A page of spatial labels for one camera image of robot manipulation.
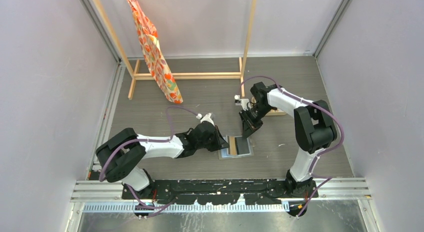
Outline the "grey card holder wallet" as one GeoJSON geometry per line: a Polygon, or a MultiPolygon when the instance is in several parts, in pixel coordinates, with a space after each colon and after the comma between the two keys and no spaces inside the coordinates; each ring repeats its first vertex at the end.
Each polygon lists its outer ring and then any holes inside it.
{"type": "Polygon", "coordinates": [[[218,153],[220,160],[236,159],[254,155],[254,150],[250,138],[243,136],[226,136],[225,140],[229,148],[221,149],[218,153]]]}

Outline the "gold card black stripe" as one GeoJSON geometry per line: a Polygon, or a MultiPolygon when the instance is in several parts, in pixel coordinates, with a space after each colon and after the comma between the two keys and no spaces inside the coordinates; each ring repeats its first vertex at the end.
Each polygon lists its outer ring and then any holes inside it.
{"type": "Polygon", "coordinates": [[[237,145],[236,145],[236,138],[234,136],[228,137],[228,143],[229,143],[229,149],[228,154],[231,156],[236,156],[237,153],[237,145]]]}

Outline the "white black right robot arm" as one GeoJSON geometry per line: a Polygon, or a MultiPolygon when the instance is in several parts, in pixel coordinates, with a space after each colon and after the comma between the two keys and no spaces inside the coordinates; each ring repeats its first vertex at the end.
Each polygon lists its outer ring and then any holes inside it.
{"type": "Polygon", "coordinates": [[[284,190],[291,197],[305,195],[313,187],[312,169],[321,152],[337,139],[337,130],[323,100],[311,101],[298,97],[277,84],[266,86],[258,82],[250,89],[255,101],[234,96],[239,112],[242,136],[248,138],[263,125],[263,117],[271,110],[281,110],[294,119],[298,152],[287,171],[284,190]]]}

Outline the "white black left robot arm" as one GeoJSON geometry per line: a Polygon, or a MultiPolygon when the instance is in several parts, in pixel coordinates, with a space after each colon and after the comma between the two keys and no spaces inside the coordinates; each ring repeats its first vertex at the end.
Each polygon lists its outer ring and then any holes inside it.
{"type": "Polygon", "coordinates": [[[215,152],[229,146],[218,126],[208,121],[170,137],[144,136],[133,128],[126,128],[96,149],[101,165],[99,181],[121,181],[141,199],[148,199],[154,191],[153,180],[145,169],[138,167],[141,160],[180,159],[190,157],[200,149],[215,152]]]}

